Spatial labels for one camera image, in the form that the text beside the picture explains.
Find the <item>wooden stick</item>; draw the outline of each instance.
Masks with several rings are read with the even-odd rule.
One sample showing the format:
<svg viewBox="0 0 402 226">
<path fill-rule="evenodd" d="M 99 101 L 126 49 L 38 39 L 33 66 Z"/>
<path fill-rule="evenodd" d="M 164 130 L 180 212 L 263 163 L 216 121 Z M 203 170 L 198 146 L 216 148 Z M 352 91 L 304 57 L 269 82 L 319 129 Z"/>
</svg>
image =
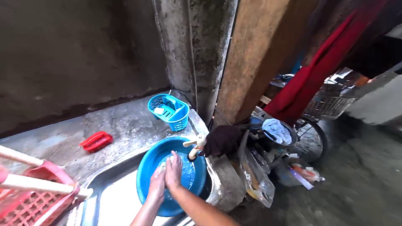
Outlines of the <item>wooden stick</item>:
<svg viewBox="0 0 402 226">
<path fill-rule="evenodd" d="M 43 164 L 43 160 L 38 158 L 29 156 L 27 154 L 15 151 L 11 148 L 7 148 L 0 145 L 0 157 L 11 159 L 17 162 L 22 162 L 31 166 L 41 166 Z"/>
<path fill-rule="evenodd" d="M 8 174 L 6 180 L 0 184 L 0 188 L 19 191 L 50 192 L 55 194 L 68 195 L 73 192 L 74 186 L 56 183 L 52 181 L 26 177 L 15 174 Z M 93 193 L 92 188 L 81 188 L 77 197 L 86 199 Z"/>
</svg>

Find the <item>faucet handle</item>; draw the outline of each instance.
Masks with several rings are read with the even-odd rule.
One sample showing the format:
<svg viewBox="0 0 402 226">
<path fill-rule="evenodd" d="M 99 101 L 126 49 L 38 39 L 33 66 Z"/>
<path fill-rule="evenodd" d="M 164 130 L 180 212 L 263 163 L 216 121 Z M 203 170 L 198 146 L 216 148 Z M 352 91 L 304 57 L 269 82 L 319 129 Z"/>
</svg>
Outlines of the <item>faucet handle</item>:
<svg viewBox="0 0 402 226">
<path fill-rule="evenodd" d="M 192 144 L 196 144 L 198 148 L 201 148 L 201 147 L 204 147 L 206 143 L 207 143 L 207 139 L 205 138 L 205 136 L 199 134 L 197 136 L 197 140 L 191 140 L 191 141 L 183 142 L 183 146 L 188 147 L 188 146 L 190 146 Z"/>
<path fill-rule="evenodd" d="M 197 141 L 193 140 L 193 141 L 185 141 L 185 142 L 183 142 L 184 147 L 188 147 L 188 146 L 190 146 L 192 144 L 197 144 Z"/>
</svg>

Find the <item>bicycle wheel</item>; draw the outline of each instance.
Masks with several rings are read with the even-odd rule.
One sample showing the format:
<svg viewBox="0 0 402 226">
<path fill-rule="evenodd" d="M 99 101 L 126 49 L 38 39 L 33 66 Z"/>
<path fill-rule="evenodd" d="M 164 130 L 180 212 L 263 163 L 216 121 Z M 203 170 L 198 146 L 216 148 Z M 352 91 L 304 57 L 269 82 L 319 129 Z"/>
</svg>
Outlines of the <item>bicycle wheel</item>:
<svg viewBox="0 0 402 226">
<path fill-rule="evenodd" d="M 289 153 L 297 153 L 307 163 L 320 159 L 328 149 L 328 141 L 324 131 L 316 121 L 301 116 L 295 123 L 297 142 L 288 148 Z"/>
</svg>

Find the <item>blue basin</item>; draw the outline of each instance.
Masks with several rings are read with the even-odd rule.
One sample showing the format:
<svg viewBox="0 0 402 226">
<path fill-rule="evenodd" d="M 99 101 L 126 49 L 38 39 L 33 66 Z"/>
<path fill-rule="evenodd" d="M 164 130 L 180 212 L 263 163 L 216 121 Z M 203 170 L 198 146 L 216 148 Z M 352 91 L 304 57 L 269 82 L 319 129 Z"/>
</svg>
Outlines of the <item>blue basin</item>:
<svg viewBox="0 0 402 226">
<path fill-rule="evenodd" d="M 185 141 L 190 140 L 183 137 L 163 139 L 144 155 L 137 172 L 137 192 L 142 204 L 144 204 L 148 195 L 152 174 L 156 167 L 161 162 L 166 161 L 166 158 L 171 155 L 171 150 L 176 151 L 183 161 L 181 184 L 195 195 L 199 196 L 201 194 L 207 176 L 207 163 L 203 156 L 197 157 L 194 162 L 189 162 L 186 156 L 193 147 L 184 147 L 183 142 Z M 158 216 L 171 217 L 182 212 L 183 209 L 172 199 L 169 190 L 165 189 L 165 199 L 158 210 Z"/>
</svg>

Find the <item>soap bar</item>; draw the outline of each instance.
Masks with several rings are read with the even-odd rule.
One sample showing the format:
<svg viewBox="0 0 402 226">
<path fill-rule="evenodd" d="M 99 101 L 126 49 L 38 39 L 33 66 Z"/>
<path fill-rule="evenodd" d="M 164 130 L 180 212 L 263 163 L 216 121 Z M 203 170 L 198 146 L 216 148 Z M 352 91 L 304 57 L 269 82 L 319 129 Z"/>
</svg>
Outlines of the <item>soap bar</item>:
<svg viewBox="0 0 402 226">
<path fill-rule="evenodd" d="M 157 107 L 157 108 L 155 108 L 154 112 L 155 112 L 155 114 L 162 115 L 164 112 L 164 109 Z"/>
</svg>

